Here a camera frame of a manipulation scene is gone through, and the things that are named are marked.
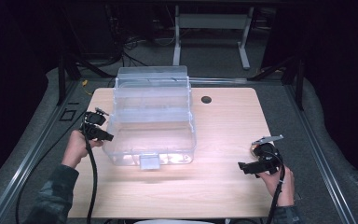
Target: person's left hand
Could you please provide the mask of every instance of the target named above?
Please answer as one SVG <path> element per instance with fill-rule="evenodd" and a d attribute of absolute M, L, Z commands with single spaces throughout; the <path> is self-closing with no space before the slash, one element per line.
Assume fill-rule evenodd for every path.
<path fill-rule="evenodd" d="M 89 140 L 89 144 L 91 148 L 101 147 L 103 141 Z M 61 164 L 75 169 L 81 159 L 87 155 L 88 152 L 86 150 L 86 139 L 84 135 L 79 130 L 72 131 Z"/>

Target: white desk frame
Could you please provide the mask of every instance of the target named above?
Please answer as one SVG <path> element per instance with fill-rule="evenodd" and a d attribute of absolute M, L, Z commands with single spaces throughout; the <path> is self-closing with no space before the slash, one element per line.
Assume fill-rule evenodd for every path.
<path fill-rule="evenodd" d="M 180 29 L 181 28 L 207 28 L 207 29 L 243 29 L 241 42 L 238 42 L 242 67 L 250 69 L 248 56 L 245 50 L 246 39 L 252 21 L 254 9 L 249 8 L 247 15 L 238 14 L 180 14 L 179 6 L 175 7 L 175 50 L 173 65 L 180 64 Z"/>

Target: light wood tabletop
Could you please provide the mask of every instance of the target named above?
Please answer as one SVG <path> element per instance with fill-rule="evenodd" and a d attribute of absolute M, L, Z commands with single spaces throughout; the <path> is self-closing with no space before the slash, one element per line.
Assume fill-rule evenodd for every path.
<path fill-rule="evenodd" d="M 205 104 L 202 96 L 212 101 Z M 116 166 L 100 147 L 93 149 L 98 191 L 92 217 L 234 218 L 266 217 L 272 197 L 264 182 L 245 175 L 238 161 L 256 161 L 252 142 L 270 136 L 262 108 L 251 88 L 192 88 L 197 148 L 190 164 L 162 165 L 145 171 Z M 113 89 L 98 89 L 89 111 L 113 111 Z M 92 193 L 92 168 L 86 157 L 69 217 L 86 217 Z"/>

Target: gray carpet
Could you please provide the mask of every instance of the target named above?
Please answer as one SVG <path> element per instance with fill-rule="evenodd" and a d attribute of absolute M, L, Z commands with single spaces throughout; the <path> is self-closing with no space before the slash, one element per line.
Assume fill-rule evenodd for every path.
<path fill-rule="evenodd" d="M 254 30 L 249 38 L 247 52 L 252 67 L 249 71 L 244 71 L 241 68 L 236 43 L 240 36 L 241 33 L 233 31 L 190 31 L 182 39 L 181 64 L 187 66 L 190 77 L 252 77 L 261 64 L 268 32 Z M 163 39 L 158 43 L 138 43 L 136 48 L 126 50 L 126 52 L 147 65 L 171 65 L 173 47 L 172 45 L 163 46 L 169 41 L 169 39 Z M 131 63 L 129 58 L 124 58 L 125 66 L 135 66 L 135 64 L 140 65 L 137 62 Z M 116 74 L 122 65 L 123 62 L 120 61 L 101 69 L 110 74 Z M 13 177 L 27 155 L 39 148 L 45 152 L 63 135 L 58 144 L 37 166 L 24 189 L 20 206 L 21 220 L 24 220 L 29 213 L 36 193 L 52 169 L 61 161 L 69 136 L 68 133 L 65 133 L 66 130 L 79 127 L 79 122 L 74 126 L 71 125 L 90 102 L 90 96 L 86 91 L 93 92 L 97 88 L 112 86 L 111 79 L 99 78 L 87 69 L 82 69 L 82 74 L 89 84 L 83 88 L 80 82 L 68 80 L 68 96 L 61 106 L 56 106 L 58 101 L 57 69 L 47 74 L 49 85 L 45 97 L 35 111 L 32 121 L 14 148 L 12 155 L 0 171 L 0 200 L 2 200 L 0 204 L 6 205 L 0 206 L 0 223 L 14 223 L 17 195 L 14 193 L 7 196 L 7 193 L 15 192 L 10 191 L 9 187 L 16 183 L 16 178 Z M 222 83 L 211 85 L 216 88 L 226 86 Z M 211 85 L 196 83 L 192 86 L 197 88 Z M 304 112 L 296 109 L 292 100 L 291 87 L 282 86 L 280 82 L 271 80 L 271 77 L 258 83 L 231 84 L 230 86 L 254 88 L 265 113 L 270 132 L 273 135 L 283 134 L 284 139 L 277 141 L 275 145 L 282 153 L 284 162 L 295 172 L 298 195 L 296 203 L 306 221 L 308 223 L 358 222 L 358 172 L 348 164 L 325 130 L 323 111 L 310 83 L 306 81 L 304 86 Z M 57 118 L 49 127 L 49 118 L 53 115 L 57 115 Z M 315 142 L 312 142 L 310 133 L 304 127 L 304 118 L 314 133 L 317 146 L 315 146 Z M 48 134 L 44 133 L 46 127 L 50 129 Z M 325 167 L 320 166 L 318 162 L 320 157 L 315 153 L 315 148 L 322 151 L 328 162 L 327 171 Z M 326 172 L 333 174 L 333 178 L 325 177 Z M 331 182 L 337 182 L 337 188 L 331 189 L 329 184 Z M 335 193 L 343 195 L 344 207 L 349 207 L 349 213 L 342 215 L 339 212 L 342 204 L 337 204 L 335 201 Z M 85 223 L 85 219 L 74 218 L 70 219 L 68 223 Z"/>

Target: camouflage sleeve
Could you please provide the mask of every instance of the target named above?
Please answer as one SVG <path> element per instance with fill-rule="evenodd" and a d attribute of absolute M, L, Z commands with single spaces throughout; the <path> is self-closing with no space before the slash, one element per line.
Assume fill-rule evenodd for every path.
<path fill-rule="evenodd" d="M 65 223 L 72 207 L 78 175 L 77 170 L 59 165 L 39 191 L 35 205 L 24 223 Z"/>
<path fill-rule="evenodd" d="M 277 207 L 274 212 L 274 224 L 303 224 L 305 221 L 301 217 L 297 206 Z"/>

